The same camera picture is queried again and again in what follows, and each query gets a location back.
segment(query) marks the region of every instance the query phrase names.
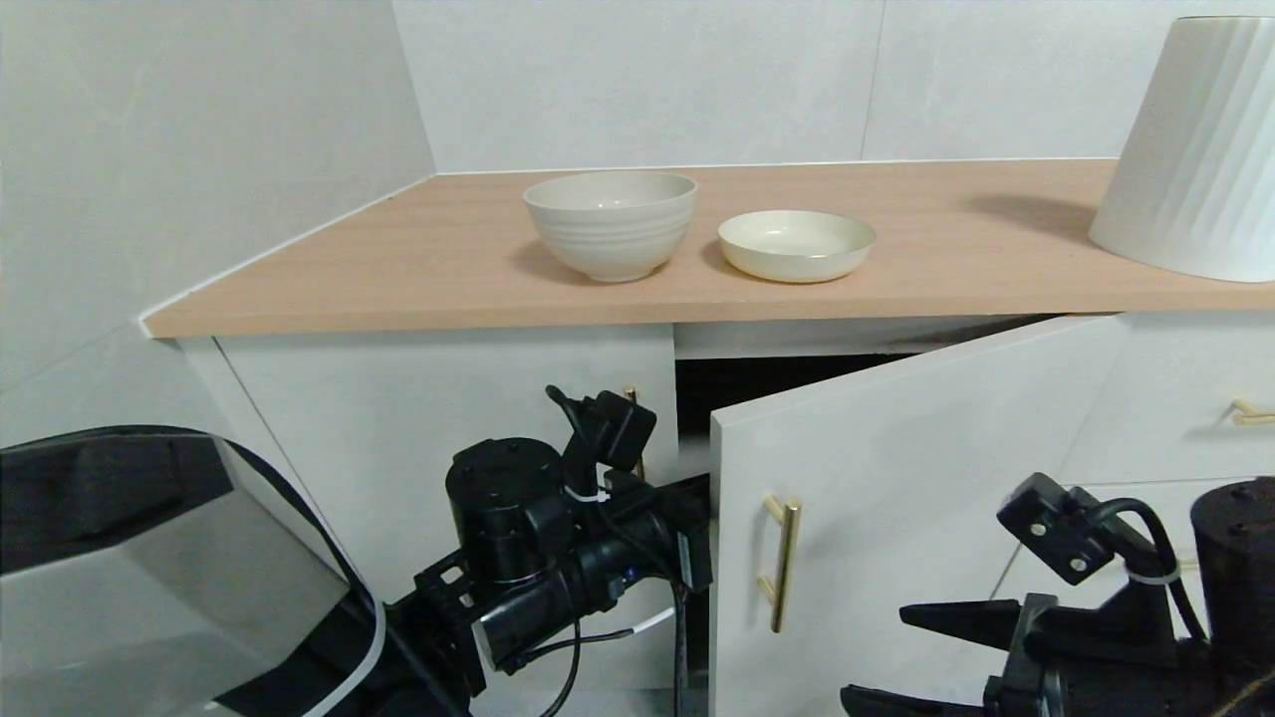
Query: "drawer handle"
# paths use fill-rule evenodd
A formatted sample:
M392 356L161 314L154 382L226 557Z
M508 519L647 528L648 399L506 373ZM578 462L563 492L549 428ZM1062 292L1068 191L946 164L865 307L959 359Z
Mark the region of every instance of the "drawer handle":
M770 632L778 633L784 626L784 610L788 607L793 550L797 549L797 527L801 524L801 500L789 498L780 504L775 496L768 495L764 503L766 512L779 523L779 565L775 568L774 582L769 575L757 575L757 584L770 601Z
M638 403L638 387L626 385L625 398L627 398L630 403ZM638 457L638 464L634 466L634 475L638 476L638 480L640 481L646 480L646 462L643 461L641 455Z
M1275 424L1275 413L1262 413L1252 403L1244 401L1243 398L1237 398L1230 402L1230 406L1235 410L1235 415L1230 420L1237 426L1256 426L1257 424Z

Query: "wooden countertop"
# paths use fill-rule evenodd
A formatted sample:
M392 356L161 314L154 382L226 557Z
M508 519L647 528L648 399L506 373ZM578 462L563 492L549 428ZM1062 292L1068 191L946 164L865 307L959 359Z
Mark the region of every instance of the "wooden countertop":
M147 316L156 337L454 327L1275 309L1275 283L1186 277L1086 232L1114 161L711 167L686 241L655 274L595 283L558 264L521 204L557 174L437 176ZM789 286L722 258L717 226L756 209L858 217L853 274Z

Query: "white lampshade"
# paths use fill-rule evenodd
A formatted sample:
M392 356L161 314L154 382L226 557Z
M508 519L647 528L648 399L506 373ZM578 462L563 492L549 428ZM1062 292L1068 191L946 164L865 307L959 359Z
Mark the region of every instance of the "white lampshade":
M1275 18L1173 23L1089 236L1184 274L1275 281Z

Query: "white bowl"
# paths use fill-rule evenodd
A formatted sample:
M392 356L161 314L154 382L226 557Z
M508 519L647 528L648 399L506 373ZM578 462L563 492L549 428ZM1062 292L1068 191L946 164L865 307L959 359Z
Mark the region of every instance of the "white bowl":
M673 256L697 190L695 180L668 172L590 172L537 184L523 203L560 262L597 281L623 282Z
M868 258L876 231L824 212L775 209L732 217L718 227L722 253L741 272L789 283L831 281Z

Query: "white cabinet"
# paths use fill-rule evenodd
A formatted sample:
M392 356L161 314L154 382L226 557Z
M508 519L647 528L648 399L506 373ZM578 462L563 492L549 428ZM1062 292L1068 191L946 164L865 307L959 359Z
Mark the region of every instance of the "white cabinet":
M1275 472L1275 311L1125 314L1132 327L1063 466L1072 485Z
M1035 471L1163 510L1197 584L1191 501L1275 472L1275 425L1235 425L1235 398L1275 410L1275 313L1051 319L714 412L714 713L841 714L849 683L977 703L1003 653L898 610L1065 587L1023 551L1010 569L994 519ZM766 494L805 504L779 634ZM1098 601L1111 570L1058 592Z
M1057 473L1128 333L1060 318L714 412L715 714L840 714L848 683L940 693L959 643L908 628L912 602L987 598L1015 550L994 519L1034 471ZM783 632L774 494L803 501Z
M490 438L566 445L571 430L544 395L635 385L655 411L644 455L652 476L677 461L672 327L566 327L380 334L226 337L236 375L374 593L394 601L412 575L456 547L442 487L451 457ZM664 610L668 587L644 580L588 634ZM578 689L667 686L672 624L588 651ZM570 652L490 680L491 694L556 690ZM474 707L482 714L482 706Z
M692 459L683 445L681 464L667 324L246 337L221 346L385 600L455 546L442 478L456 450L513 435L561 448L569 429L543 397L547 383L571 395L638 387L659 416L645 457L653 482L690 475L691 466L713 472L713 713L840 717L845 684L977 703L987 675L1002 669L1003 653L904 625L904 605L1054 589L1084 605L1114 591L1118 568L1061 589L1025 552L1014 559L1016 543L994 514L1030 473L1096 485L1100 498L1144 498L1163 510L1179 547L1190 547L1181 522L1210 482L1182 481L1275 472L1275 425L1237 426L1228 408L1244 398L1275 410L1275 313L1011 322L841 322L829 323L827 334L813 324L680 328L682 358L924 351L718 410L706 455ZM768 494L803 501L778 634L757 586L779 550L762 506ZM667 602L667 587L646 580L584 630L629 626ZM556 689L567 652L496 677L486 698ZM671 653L671 624L593 646L579 686L667 686Z

